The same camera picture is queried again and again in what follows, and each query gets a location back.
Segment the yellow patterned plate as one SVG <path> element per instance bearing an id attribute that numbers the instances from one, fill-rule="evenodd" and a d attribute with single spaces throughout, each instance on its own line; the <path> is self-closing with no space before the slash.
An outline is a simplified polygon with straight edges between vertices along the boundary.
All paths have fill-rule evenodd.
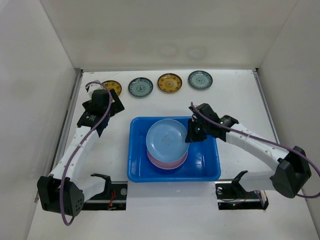
<path id="1" fill-rule="evenodd" d="M 181 77 L 174 73 L 165 73 L 157 80 L 158 88 L 166 94 L 173 94 L 179 91 L 182 85 Z"/>
<path id="2" fill-rule="evenodd" d="M 115 80 L 107 80 L 102 83 L 105 85 L 109 90 L 114 90 L 117 96 L 122 93 L 122 85 Z"/>

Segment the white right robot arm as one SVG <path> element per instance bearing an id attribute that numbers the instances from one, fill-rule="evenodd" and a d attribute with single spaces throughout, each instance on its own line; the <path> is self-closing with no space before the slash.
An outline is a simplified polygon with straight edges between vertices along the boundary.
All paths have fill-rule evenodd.
<path id="1" fill-rule="evenodd" d="M 277 191 L 293 199 L 311 177 L 313 163 L 303 149 L 288 148 L 266 140 L 229 115 L 218 117 L 211 106 L 202 103 L 190 105 L 192 117 L 188 120 L 187 143 L 203 142 L 208 136 L 241 148 L 269 167 L 269 171 L 241 171 L 231 179 L 232 193 L 239 198 L 253 191 Z"/>

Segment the pink plastic plate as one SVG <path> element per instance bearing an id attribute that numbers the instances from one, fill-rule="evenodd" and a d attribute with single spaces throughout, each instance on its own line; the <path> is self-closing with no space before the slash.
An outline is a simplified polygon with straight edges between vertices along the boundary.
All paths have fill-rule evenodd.
<path id="1" fill-rule="evenodd" d="M 188 157 L 188 151 L 181 157 L 179 158 L 178 160 L 176 161 L 172 161 L 172 162 L 163 162 L 163 161 L 160 161 L 160 160 L 157 160 L 156 158 L 154 158 L 150 153 L 149 151 L 147 150 L 147 156 L 148 156 L 148 159 L 150 160 L 150 162 L 156 166 L 157 168 L 160 168 L 162 170 L 174 170 L 174 169 L 177 169 L 179 168 L 187 159 Z"/>

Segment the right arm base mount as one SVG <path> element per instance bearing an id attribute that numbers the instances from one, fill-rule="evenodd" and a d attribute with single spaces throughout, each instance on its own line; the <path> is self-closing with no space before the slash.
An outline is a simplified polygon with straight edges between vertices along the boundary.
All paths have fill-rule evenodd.
<path id="1" fill-rule="evenodd" d="M 269 206 L 267 194 L 263 190 L 245 191 L 238 183 L 215 182 L 215 194 L 219 210 L 263 210 Z"/>

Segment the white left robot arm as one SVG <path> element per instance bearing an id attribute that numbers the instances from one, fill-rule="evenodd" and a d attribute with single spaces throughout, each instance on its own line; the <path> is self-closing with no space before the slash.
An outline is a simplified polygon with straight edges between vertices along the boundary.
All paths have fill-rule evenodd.
<path id="1" fill-rule="evenodd" d="M 125 108 L 114 89 L 95 89 L 90 91 L 90 100 L 84 102 L 75 135 L 65 154 L 49 173 L 41 176 L 37 190 L 42 209 L 61 214 L 65 225 L 82 211 L 86 201 L 99 195 L 102 198 L 116 196 L 110 176 L 92 173 L 84 182 L 78 182 L 78 176 L 88 154 L 101 137 L 108 122 L 115 114 Z"/>

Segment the light blue plastic plate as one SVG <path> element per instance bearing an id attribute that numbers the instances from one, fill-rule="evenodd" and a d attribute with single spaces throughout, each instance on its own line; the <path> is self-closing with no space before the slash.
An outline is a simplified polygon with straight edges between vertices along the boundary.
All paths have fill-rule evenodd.
<path id="1" fill-rule="evenodd" d="M 187 129 L 179 121 L 170 118 L 159 120 L 147 132 L 147 151 L 160 162 L 175 162 L 188 152 L 186 137 Z"/>

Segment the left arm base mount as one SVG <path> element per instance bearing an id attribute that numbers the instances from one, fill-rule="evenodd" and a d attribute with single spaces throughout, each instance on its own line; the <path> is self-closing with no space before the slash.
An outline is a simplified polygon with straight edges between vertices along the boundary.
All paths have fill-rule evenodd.
<path id="1" fill-rule="evenodd" d="M 127 181 L 113 181 L 109 194 L 100 193 L 83 205 L 83 211 L 125 211 L 127 207 Z"/>

